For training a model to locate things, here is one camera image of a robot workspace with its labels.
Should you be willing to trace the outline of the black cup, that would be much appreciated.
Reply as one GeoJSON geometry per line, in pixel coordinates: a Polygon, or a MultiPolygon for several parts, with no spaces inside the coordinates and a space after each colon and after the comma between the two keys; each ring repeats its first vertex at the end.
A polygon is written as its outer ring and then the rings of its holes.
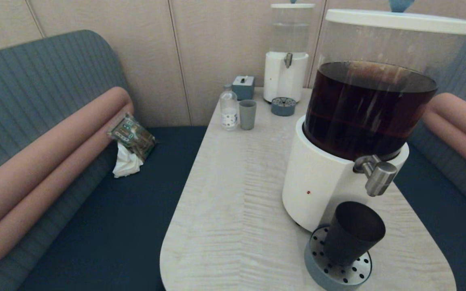
{"type": "Polygon", "coordinates": [[[348,266],[379,243],[386,234],[383,219],[370,207],[344,201],[335,208],[324,244],[334,264],[348,266]]]}

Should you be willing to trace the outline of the grey-green cup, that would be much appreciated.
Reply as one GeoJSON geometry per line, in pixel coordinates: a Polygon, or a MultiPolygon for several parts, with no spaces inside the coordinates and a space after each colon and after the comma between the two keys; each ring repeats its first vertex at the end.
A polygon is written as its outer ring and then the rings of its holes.
{"type": "Polygon", "coordinates": [[[240,125],[242,130],[252,130],[255,124],[257,103],[254,100],[239,102],[240,125]]]}

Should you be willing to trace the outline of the clear plastic water bottle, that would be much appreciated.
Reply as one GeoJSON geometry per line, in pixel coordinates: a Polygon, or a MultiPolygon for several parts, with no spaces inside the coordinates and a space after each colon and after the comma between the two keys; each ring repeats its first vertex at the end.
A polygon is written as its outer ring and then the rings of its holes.
{"type": "Polygon", "coordinates": [[[220,94],[220,123],[222,129],[234,131],[238,126],[238,96],[232,89],[232,84],[224,85],[220,94]]]}

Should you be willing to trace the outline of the grey-blue tissue box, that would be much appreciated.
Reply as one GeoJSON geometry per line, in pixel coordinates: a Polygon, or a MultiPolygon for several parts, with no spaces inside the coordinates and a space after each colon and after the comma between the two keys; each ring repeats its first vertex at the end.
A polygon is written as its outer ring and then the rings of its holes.
{"type": "Polygon", "coordinates": [[[252,100],[254,95],[254,76],[237,76],[232,83],[232,90],[239,101],[252,100]]]}

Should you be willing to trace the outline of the grey-blue perforated drip tray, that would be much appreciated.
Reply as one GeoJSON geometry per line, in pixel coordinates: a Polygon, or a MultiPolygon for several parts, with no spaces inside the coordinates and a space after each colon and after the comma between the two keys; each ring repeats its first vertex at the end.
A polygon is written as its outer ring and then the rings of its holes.
{"type": "Polygon", "coordinates": [[[304,250],[304,262],[311,278],[326,291],[357,291],[368,281],[373,271],[373,261],[365,252],[351,265],[332,263],[324,252],[329,224],[320,224],[312,232],[304,250]]]}
{"type": "Polygon", "coordinates": [[[271,112],[276,116],[292,116],[295,113],[297,102],[292,98],[277,97],[271,101],[271,112]]]}

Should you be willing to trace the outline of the white dispenser with clear water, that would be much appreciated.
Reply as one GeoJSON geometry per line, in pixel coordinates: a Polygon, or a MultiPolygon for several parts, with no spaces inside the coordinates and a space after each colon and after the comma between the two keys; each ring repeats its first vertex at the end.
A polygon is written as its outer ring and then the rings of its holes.
{"type": "Polygon", "coordinates": [[[307,48],[309,28],[315,4],[272,4],[269,50],[265,55],[264,99],[271,102],[277,97],[300,101],[309,62],[307,48]],[[284,58],[293,54],[292,66],[286,68],[284,58]]]}

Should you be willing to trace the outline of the white dispenser with dark tea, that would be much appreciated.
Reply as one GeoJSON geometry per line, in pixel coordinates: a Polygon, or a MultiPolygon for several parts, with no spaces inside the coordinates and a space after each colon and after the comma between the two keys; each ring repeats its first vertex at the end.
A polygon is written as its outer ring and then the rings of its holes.
{"type": "Polygon", "coordinates": [[[377,155],[398,171],[407,140],[466,40],[466,19],[409,13],[414,0],[388,11],[326,11],[306,114],[296,123],[282,201],[312,232],[344,201],[370,196],[355,160],[377,155]]]}

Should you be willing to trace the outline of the green snack packet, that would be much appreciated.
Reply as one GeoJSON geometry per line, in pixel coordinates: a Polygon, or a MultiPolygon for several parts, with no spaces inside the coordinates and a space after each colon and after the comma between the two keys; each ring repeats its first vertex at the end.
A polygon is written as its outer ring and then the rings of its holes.
{"type": "Polygon", "coordinates": [[[145,162],[157,145],[156,138],[128,111],[120,112],[111,122],[107,136],[122,144],[142,162],[145,162]]]}

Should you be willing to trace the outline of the crumpled white tissue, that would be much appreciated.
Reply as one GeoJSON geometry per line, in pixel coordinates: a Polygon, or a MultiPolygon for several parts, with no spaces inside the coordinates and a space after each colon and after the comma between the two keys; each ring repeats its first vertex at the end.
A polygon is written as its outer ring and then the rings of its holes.
{"type": "Polygon", "coordinates": [[[140,171],[144,162],[121,143],[117,143],[118,153],[115,167],[112,171],[114,178],[127,177],[140,171]]]}

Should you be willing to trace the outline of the teal upholstered bench sofa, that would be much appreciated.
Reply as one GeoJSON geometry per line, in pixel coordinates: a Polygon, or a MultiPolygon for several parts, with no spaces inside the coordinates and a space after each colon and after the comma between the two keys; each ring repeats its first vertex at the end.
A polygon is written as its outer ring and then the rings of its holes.
{"type": "MultiPolygon", "coordinates": [[[[466,101],[466,41],[441,78],[441,93],[466,101]]],[[[466,291],[466,160],[423,117],[407,143],[409,158],[394,182],[447,259],[457,291],[466,291]]]]}
{"type": "MultiPolygon", "coordinates": [[[[114,87],[128,92],[117,56],[92,31],[0,50],[0,166],[114,87]]],[[[108,146],[0,260],[0,291],[165,291],[161,245],[206,128],[150,132],[158,144],[146,164],[121,179],[107,136],[108,146]]]]}

